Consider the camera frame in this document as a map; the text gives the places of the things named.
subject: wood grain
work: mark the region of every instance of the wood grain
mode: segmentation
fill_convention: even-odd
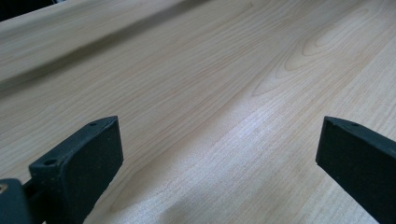
[[[0,23],[0,177],[118,115],[86,223],[375,223],[315,163],[325,115],[396,139],[396,3],[66,1]]]

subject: wooden board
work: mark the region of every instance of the wooden board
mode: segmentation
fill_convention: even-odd
[[[375,223],[315,163],[325,115],[396,139],[396,2],[80,0],[0,23],[0,177],[118,115],[86,223]]]

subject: black clamp jaw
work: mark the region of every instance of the black clamp jaw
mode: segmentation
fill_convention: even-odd
[[[30,164],[26,184],[0,180],[0,223],[82,223],[122,162],[118,118],[91,122]]]
[[[326,117],[317,163],[379,223],[396,223],[396,142]]]

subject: clamp screw hole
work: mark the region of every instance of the clamp screw hole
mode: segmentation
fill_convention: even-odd
[[[53,165],[53,164],[55,164],[55,162],[56,162],[55,159],[47,160],[47,161],[44,161],[44,165]]]

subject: wood panel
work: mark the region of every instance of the wood panel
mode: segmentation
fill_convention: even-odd
[[[0,177],[120,117],[86,223],[375,223],[315,163],[325,115],[396,139],[396,3],[66,1],[0,23]]]

